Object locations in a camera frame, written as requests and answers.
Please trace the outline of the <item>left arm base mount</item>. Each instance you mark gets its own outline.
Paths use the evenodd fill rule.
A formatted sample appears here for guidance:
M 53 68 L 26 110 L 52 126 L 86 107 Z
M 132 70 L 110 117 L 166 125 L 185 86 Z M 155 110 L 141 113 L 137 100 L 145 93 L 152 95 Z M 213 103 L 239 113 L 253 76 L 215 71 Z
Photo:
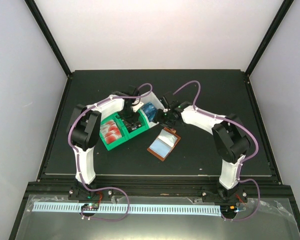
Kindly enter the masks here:
M 68 199 L 76 200 L 79 202 L 98 202 L 106 199 L 109 195 L 112 195 L 114 188 L 111 186 L 107 189 L 102 189 L 98 191 L 87 190 L 81 182 L 73 183 L 68 189 Z

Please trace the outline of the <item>green bin with red cards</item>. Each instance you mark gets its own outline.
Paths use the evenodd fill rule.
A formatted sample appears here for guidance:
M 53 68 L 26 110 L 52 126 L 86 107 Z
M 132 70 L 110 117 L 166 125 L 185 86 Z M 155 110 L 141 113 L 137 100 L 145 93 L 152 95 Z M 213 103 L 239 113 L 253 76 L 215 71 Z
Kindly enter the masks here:
M 128 134 L 122 119 L 116 113 L 101 121 L 99 136 L 108 151 L 113 150 L 128 140 Z

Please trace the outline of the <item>red white card stack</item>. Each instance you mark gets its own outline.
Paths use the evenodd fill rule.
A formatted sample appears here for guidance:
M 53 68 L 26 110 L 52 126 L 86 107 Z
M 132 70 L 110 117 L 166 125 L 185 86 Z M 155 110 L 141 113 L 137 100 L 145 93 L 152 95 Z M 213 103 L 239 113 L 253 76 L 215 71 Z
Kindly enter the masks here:
M 108 120 L 100 126 L 100 133 L 107 145 L 122 138 L 121 131 L 114 120 Z

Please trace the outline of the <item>controller circuit board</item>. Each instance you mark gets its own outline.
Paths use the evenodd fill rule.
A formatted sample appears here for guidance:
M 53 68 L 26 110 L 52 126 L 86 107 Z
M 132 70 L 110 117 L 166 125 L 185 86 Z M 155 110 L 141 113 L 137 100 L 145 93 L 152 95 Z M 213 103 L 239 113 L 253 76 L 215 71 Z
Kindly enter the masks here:
M 238 213 L 245 211 L 246 207 L 243 206 L 237 206 L 237 205 L 221 205 L 220 206 L 220 211 L 223 213 Z
M 82 212 L 84 211 L 97 211 L 99 209 L 100 204 L 99 203 L 84 203 L 80 210 Z

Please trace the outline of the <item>brown leather card holder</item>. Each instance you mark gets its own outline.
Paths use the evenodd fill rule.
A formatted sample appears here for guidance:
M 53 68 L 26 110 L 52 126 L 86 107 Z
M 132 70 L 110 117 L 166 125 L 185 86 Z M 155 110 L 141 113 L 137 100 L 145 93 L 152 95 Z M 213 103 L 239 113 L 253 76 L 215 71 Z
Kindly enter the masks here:
M 176 134 L 175 129 L 164 127 L 147 148 L 147 151 L 164 162 L 180 140 L 181 137 Z

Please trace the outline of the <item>blue VIP card front stack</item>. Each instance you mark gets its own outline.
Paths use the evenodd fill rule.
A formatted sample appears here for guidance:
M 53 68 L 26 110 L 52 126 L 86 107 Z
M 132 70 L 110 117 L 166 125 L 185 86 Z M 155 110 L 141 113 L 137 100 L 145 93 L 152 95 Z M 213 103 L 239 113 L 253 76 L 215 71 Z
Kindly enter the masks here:
M 146 103 L 141 108 L 141 110 L 146 115 L 149 122 L 152 122 L 154 120 L 156 112 L 157 112 L 157 108 L 151 102 Z

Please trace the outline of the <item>black VIP card stack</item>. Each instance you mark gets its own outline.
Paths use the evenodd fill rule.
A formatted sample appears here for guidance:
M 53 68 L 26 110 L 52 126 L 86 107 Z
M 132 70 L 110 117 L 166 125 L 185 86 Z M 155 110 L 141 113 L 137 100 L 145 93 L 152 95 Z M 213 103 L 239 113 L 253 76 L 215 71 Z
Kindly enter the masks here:
M 128 122 L 127 120 L 123 119 L 122 122 L 129 133 L 132 133 L 133 131 L 135 131 L 143 126 L 139 120 L 131 123 L 131 122 Z

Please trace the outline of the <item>clear acrylic front panel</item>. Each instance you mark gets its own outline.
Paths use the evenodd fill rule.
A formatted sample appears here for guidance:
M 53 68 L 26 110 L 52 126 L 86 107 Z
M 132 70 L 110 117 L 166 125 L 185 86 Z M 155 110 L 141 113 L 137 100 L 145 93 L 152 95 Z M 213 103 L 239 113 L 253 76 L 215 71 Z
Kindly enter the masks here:
M 250 198 L 232 221 L 221 216 L 33 212 L 36 202 L 79 203 L 63 196 L 31 196 L 17 240 L 300 240 L 288 199 Z M 102 204 L 205 205 L 188 198 L 124 198 Z

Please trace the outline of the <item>left controller circuit board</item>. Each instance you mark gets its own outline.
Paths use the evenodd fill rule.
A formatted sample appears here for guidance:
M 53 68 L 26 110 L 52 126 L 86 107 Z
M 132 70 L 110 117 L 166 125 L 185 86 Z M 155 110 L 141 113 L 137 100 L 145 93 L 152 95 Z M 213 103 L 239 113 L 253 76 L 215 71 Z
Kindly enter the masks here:
M 99 209 L 100 204 L 99 203 L 84 203 L 80 210 L 82 212 L 84 211 L 97 211 Z

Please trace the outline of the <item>black aluminium frame rail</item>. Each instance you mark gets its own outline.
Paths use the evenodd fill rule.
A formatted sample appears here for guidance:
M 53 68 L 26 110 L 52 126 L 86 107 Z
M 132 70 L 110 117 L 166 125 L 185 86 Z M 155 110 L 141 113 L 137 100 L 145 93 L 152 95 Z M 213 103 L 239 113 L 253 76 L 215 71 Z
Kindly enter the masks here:
M 78 182 L 75 179 L 67 178 L 41 178 L 29 182 L 24 196 L 30 195 L 62 195 L 68 196 L 68 190 L 72 184 Z M 88 187 L 89 191 L 98 191 L 113 187 L 110 196 L 122 197 L 127 194 L 129 197 L 199 197 L 198 191 L 205 185 L 221 185 L 215 177 L 193 178 L 193 179 L 132 179 L 129 177 L 97 177 Z M 238 184 L 243 186 L 247 198 L 287 198 L 294 199 L 292 188 L 278 182 L 258 181 L 254 184 L 250 181 Z

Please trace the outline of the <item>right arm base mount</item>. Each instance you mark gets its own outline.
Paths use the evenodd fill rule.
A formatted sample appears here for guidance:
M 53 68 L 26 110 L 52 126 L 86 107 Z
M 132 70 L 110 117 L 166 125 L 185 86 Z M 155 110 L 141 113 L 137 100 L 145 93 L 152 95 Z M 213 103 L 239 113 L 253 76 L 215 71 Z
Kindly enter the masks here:
M 198 196 L 204 202 L 236 204 L 238 202 L 247 202 L 245 188 L 241 185 L 236 185 L 228 190 L 220 184 L 204 185 L 197 192 Z

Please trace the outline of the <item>white bin with blue cards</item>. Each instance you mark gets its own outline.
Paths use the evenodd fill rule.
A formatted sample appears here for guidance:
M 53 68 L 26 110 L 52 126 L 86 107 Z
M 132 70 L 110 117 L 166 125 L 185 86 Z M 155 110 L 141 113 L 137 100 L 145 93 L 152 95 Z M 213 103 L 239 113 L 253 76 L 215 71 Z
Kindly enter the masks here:
M 149 95 L 142 94 L 132 109 L 134 112 L 140 113 L 140 116 L 144 118 L 146 127 L 150 129 L 158 124 L 154 122 L 154 118 L 157 111 L 163 110 L 164 106 L 157 96 L 151 92 Z

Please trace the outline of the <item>right controller circuit board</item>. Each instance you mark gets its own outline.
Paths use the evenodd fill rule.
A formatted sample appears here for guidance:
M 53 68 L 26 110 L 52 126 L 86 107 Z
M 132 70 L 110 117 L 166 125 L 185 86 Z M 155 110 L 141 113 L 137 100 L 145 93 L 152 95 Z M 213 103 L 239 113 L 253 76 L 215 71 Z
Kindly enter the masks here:
M 220 211 L 223 213 L 238 213 L 245 211 L 246 207 L 243 206 L 237 206 L 237 205 L 221 205 L 220 206 Z

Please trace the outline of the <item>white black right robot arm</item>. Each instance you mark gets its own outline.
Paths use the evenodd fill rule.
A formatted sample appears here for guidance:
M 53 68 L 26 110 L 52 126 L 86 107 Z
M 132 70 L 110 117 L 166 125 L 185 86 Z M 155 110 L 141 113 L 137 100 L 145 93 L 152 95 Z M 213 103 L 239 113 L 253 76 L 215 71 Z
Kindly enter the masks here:
M 160 109 L 154 121 L 166 127 L 176 124 L 188 124 L 198 127 L 213 136 L 216 150 L 222 159 L 219 176 L 218 198 L 230 201 L 235 195 L 235 186 L 240 180 L 240 170 L 251 143 L 247 134 L 239 127 L 236 115 L 217 115 L 190 102 L 180 102 L 168 92 L 158 99 Z

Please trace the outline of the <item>green bin with black cards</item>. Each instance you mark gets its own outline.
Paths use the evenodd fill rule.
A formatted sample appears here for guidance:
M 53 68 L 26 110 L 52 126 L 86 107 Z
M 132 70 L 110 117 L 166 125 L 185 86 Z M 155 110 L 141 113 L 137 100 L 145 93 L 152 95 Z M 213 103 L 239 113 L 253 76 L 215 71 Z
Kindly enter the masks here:
M 116 113 L 114 116 L 116 122 L 119 124 L 121 130 L 123 131 L 124 137 L 127 140 L 130 140 L 150 129 L 147 118 L 141 110 L 137 111 L 138 119 L 133 123 L 125 120 L 118 113 Z

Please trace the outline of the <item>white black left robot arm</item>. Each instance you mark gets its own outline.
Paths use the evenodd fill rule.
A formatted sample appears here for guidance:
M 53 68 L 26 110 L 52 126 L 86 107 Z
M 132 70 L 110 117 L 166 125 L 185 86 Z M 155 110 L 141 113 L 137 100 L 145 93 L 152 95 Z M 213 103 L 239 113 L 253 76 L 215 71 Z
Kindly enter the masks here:
M 77 105 L 68 125 L 67 141 L 73 149 L 76 164 L 76 180 L 81 184 L 79 193 L 87 200 L 98 192 L 92 184 L 96 177 L 94 170 L 94 148 L 100 138 L 101 122 L 117 114 L 120 119 L 133 125 L 139 121 L 140 114 L 134 110 L 140 101 L 141 88 L 130 86 L 128 91 L 114 91 L 108 97 L 90 105 Z

